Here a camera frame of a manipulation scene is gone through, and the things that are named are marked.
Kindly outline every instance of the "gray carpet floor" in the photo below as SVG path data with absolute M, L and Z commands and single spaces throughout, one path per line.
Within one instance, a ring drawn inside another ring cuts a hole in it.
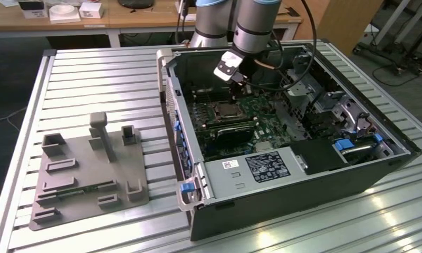
M 381 10 L 374 17 L 374 24 L 382 27 L 394 11 L 394 7 Z M 390 30 L 393 35 L 410 16 L 403 13 Z M 410 32 L 403 44 L 409 46 L 418 33 L 422 31 L 422 22 L 419 22 Z M 149 38 L 147 45 L 164 44 L 169 34 L 155 34 Z M 124 46 L 143 44 L 148 39 L 148 34 L 140 34 L 136 37 L 121 38 Z M 0 117 L 6 116 L 14 110 L 22 108 L 29 100 L 33 82 L 37 74 L 38 63 L 42 51 L 50 49 L 46 38 L 2 38 L 0 39 Z M 362 52 L 353 55 L 350 59 L 359 68 L 371 75 L 371 71 L 389 64 L 389 61 L 373 55 L 370 52 Z M 390 84 L 399 84 L 414 75 L 403 74 L 397 77 L 389 70 L 379 70 L 378 78 Z M 414 114 L 422 122 L 422 75 L 401 87 L 389 87 L 382 85 L 385 90 L 399 101 L 405 108 Z M 13 124 L 20 127 L 24 112 L 10 118 Z M 0 191 L 10 162 L 12 152 L 14 150 L 18 132 L 6 121 L 0 122 Z

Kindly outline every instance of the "barcode sticker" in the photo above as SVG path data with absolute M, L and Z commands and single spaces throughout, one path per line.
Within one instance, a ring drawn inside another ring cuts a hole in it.
M 231 160 L 231 161 L 223 162 L 222 165 L 223 165 L 224 169 L 231 169 L 231 168 L 239 167 L 238 160 Z
M 84 28 L 105 27 L 105 25 L 84 25 Z

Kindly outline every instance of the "table leg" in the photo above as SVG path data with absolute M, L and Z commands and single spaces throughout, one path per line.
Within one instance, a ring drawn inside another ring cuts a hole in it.
M 107 34 L 109 37 L 109 44 L 111 47 L 120 47 L 120 40 L 119 40 L 119 34 L 120 34 L 120 29 L 107 29 Z

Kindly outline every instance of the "aluminum extrusion table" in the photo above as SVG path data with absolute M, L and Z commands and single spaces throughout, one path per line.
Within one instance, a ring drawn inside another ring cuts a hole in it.
M 197 242 L 175 196 L 175 171 L 156 90 L 155 52 L 129 47 L 44 56 L 0 198 L 0 252 L 422 252 L 422 156 L 362 194 Z M 422 124 L 330 44 L 318 50 L 422 149 Z M 108 131 L 143 138 L 149 203 L 30 231 L 42 134 L 88 135 L 88 113 Z

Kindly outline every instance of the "small white object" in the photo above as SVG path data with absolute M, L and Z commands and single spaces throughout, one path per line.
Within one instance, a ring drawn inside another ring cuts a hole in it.
M 81 21 L 77 9 L 72 5 L 58 4 L 49 8 L 49 22 L 52 24 Z
M 80 7 L 80 16 L 83 18 L 101 18 L 103 16 L 101 4 L 84 2 Z
M 231 168 L 239 167 L 238 160 L 231 160 L 231 161 L 223 162 L 222 165 L 223 165 L 224 169 L 231 169 Z
M 363 36 L 361 37 L 358 42 L 362 42 L 366 45 L 369 45 L 373 42 L 378 32 L 379 32 L 378 28 L 374 27 L 371 24 L 369 24 L 366 27 Z

